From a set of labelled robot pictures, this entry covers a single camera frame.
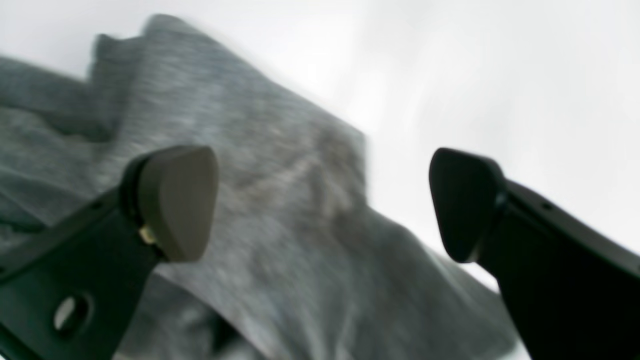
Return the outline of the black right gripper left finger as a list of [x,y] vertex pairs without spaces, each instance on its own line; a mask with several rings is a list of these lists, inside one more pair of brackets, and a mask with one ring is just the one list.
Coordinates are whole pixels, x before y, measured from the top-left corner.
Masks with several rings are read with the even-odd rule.
[[157,264],[205,253],[217,192],[210,146],[146,153],[118,186],[2,254],[1,358],[112,358]]

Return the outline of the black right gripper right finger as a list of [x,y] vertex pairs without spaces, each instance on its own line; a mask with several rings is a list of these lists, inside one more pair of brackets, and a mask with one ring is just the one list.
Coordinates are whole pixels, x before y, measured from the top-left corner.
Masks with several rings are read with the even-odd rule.
[[446,253],[494,276],[531,359],[639,358],[637,254],[484,156],[439,148],[429,186]]

